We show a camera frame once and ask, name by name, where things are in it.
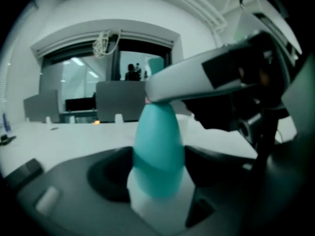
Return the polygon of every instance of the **fluorescent light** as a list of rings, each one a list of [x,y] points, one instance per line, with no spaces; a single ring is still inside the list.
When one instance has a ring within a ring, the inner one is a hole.
[[[83,66],[83,65],[84,65],[83,62],[80,61],[78,58],[72,58],[71,60],[72,60],[73,62],[77,63],[79,66]]]
[[[92,71],[89,71],[89,74],[91,74],[94,78],[98,78],[98,75]]]

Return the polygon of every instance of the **white cable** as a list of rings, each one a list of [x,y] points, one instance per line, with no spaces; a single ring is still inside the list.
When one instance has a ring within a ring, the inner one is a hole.
[[[107,31],[106,37],[104,37],[105,32],[101,32],[97,38],[97,40],[93,43],[93,53],[95,57],[97,58],[102,58],[105,55],[111,55],[117,48],[119,40],[122,35],[122,31],[119,31],[119,36],[117,38],[116,44],[114,48],[110,52],[106,52],[108,43],[109,43],[109,35],[110,35],[110,30]]]

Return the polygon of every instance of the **teal vase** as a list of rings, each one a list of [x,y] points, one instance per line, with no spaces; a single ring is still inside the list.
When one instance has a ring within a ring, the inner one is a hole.
[[[143,109],[133,147],[133,166],[139,187],[154,198],[179,190],[185,151],[173,108],[148,104]]]

